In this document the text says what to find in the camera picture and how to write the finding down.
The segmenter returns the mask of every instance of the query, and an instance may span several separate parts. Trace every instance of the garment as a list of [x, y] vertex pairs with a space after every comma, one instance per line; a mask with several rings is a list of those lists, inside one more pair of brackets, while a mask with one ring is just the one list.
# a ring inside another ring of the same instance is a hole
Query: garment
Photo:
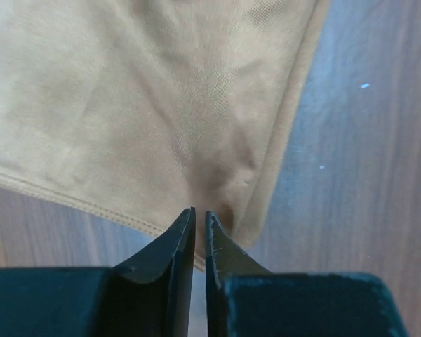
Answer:
[[0, 1], [0, 186], [259, 235], [328, 0]]

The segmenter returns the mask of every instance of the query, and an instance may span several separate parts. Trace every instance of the tan fabric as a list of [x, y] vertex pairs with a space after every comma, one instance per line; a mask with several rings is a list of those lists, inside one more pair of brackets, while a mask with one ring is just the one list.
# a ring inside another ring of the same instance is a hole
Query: tan fabric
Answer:
[[252, 243], [327, 7], [0, 1], [0, 186], [152, 235], [212, 209]]

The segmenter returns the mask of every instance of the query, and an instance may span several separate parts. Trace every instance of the wooden floor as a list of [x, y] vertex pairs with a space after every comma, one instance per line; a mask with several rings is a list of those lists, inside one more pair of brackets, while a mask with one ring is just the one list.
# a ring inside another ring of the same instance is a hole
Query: wooden floor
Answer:
[[[114, 265], [150, 238], [0, 190], [0, 266]], [[421, 0], [333, 0], [265, 231], [273, 271], [383, 278], [421, 336]], [[206, 335], [194, 274], [190, 336]]]

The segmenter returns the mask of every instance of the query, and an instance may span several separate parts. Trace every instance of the wooden surface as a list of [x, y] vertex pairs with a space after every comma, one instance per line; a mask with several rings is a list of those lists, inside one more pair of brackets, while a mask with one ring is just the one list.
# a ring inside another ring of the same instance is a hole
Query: wooden surface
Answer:
[[[114, 265], [149, 240], [0, 190], [0, 266]], [[267, 225], [249, 251], [274, 271], [377, 274], [421, 336], [421, 0], [333, 0]], [[206, 335], [204, 298], [195, 272], [190, 336]]]

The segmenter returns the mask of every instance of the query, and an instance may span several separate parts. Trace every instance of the beige cloth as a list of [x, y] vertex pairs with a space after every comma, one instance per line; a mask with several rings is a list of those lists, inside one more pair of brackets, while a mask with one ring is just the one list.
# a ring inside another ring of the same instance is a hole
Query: beige cloth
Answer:
[[259, 235], [328, 0], [0, 1], [0, 186]]

